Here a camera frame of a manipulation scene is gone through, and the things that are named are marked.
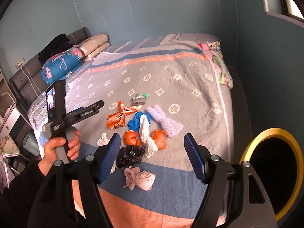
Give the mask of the person's left hand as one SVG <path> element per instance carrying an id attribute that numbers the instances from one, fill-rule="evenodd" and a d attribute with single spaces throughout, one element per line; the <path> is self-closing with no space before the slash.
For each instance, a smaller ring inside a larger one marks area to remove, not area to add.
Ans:
<path id="1" fill-rule="evenodd" d="M 79 157 L 80 150 L 80 132 L 76 129 L 74 133 L 74 138 L 69 142 L 67 152 L 67 157 L 72 161 L 76 160 Z M 42 160 L 38 163 L 38 167 L 41 173 L 46 176 L 52 167 L 53 163 L 58 160 L 56 155 L 56 148 L 61 148 L 65 145 L 66 140 L 63 137 L 53 137 L 45 144 L 45 155 Z"/>

